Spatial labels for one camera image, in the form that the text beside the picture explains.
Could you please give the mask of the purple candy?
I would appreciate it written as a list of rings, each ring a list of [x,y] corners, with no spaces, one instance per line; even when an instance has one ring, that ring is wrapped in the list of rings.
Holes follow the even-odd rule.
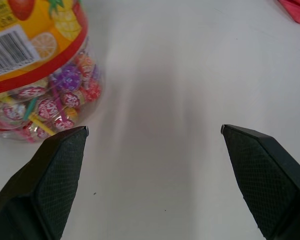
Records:
[[[55,85],[60,90],[76,91],[82,83],[81,72],[74,63],[68,63],[55,74]]]

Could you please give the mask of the red cloth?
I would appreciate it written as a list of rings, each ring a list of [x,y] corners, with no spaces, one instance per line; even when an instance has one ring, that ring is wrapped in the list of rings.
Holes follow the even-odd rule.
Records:
[[[300,24],[300,0],[278,0],[292,19]]]

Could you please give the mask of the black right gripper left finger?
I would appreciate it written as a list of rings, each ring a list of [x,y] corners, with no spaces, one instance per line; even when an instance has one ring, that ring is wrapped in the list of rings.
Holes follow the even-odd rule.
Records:
[[[75,199],[87,126],[43,141],[0,191],[0,240],[60,240]]]

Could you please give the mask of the red and white candy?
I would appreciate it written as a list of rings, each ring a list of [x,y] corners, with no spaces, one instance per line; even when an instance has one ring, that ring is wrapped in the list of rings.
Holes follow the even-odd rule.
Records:
[[[35,112],[40,120],[48,121],[57,115],[59,110],[52,97],[45,97],[38,100]]]

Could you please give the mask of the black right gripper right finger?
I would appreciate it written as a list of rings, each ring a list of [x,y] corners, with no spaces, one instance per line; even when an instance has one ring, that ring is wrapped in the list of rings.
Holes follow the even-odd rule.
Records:
[[[300,164],[273,137],[224,124],[236,182],[266,240],[300,240]]]

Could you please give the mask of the clear plastic lollipop jar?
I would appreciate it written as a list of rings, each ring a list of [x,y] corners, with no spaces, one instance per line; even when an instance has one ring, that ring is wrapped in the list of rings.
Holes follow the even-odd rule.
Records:
[[[59,89],[55,73],[79,53],[93,72],[81,74],[78,90]],[[0,137],[35,143],[74,128],[96,110],[102,88],[82,0],[0,0]],[[58,114],[42,121],[36,106],[46,97]]]

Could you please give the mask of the orange-red candy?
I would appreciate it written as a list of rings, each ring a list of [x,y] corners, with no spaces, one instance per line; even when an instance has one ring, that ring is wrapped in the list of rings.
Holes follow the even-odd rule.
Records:
[[[84,52],[79,53],[74,58],[74,62],[83,76],[90,75],[93,72],[95,67],[95,62],[88,54]]]

